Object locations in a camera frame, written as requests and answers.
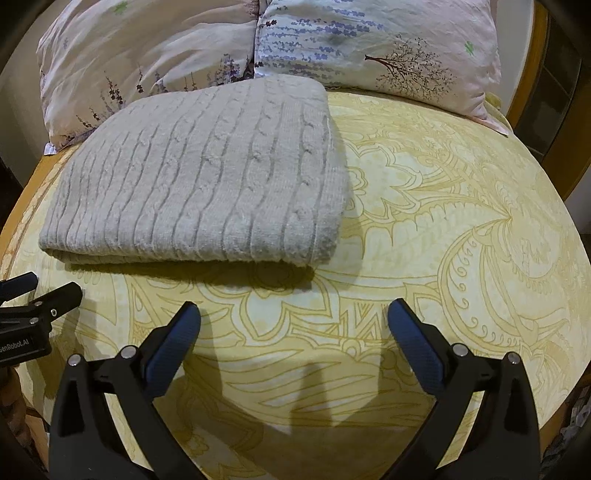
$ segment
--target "wall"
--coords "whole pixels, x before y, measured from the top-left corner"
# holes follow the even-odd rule
[[[530,49],[534,23],[534,0],[498,0],[496,29],[499,40],[502,82],[496,93],[502,102],[502,112],[509,110]]]
[[[587,169],[564,204],[579,233],[591,233],[591,168]]]
[[[37,44],[70,0],[55,0],[33,23],[0,74],[0,157],[26,184],[48,141],[39,91]]]

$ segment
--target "floral pillowcase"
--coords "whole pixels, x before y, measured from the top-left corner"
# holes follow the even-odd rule
[[[506,134],[484,107],[485,92],[501,80],[490,2],[267,0],[255,75],[399,95]]]
[[[248,77],[258,14],[258,0],[72,0],[37,49],[46,153],[139,98]]]

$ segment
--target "folded blanket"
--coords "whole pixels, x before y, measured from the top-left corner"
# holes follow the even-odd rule
[[[327,95],[279,75],[141,99],[60,177],[40,247],[72,263],[323,263],[348,175]]]

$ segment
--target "yellow bedspread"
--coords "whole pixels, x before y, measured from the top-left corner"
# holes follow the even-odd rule
[[[185,300],[203,326],[157,408],[215,479],[377,479],[425,419],[385,324],[403,297],[450,342],[524,359],[542,425],[589,361],[591,267],[546,174],[514,137],[404,100],[329,94],[353,188],[337,252],[285,264],[64,265],[37,237],[64,155],[30,201],[1,264],[39,293],[68,281],[79,312],[54,322],[53,353],[21,365],[47,420],[67,357],[112,356]],[[459,453],[480,397],[447,455]],[[116,422],[142,461],[120,409]]]

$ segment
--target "metal screw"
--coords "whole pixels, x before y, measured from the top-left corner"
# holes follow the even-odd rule
[[[507,355],[507,360],[509,360],[509,362],[511,362],[513,365],[517,365],[519,362],[521,362],[521,357],[515,352],[509,352],[509,355]]]
[[[71,367],[75,367],[81,361],[82,361],[82,357],[80,355],[78,355],[77,353],[75,353],[74,355],[70,356],[70,358],[68,359],[68,365],[70,365]]]
[[[463,343],[456,343],[453,347],[452,347],[453,353],[455,353],[457,356],[466,356],[468,354],[468,352],[470,350],[468,350],[468,347],[466,345],[464,345]]]
[[[134,347],[133,345],[128,345],[128,346],[124,346],[121,349],[121,357],[129,359],[129,358],[133,358],[135,357],[135,354],[137,353],[138,349],[136,347]]]

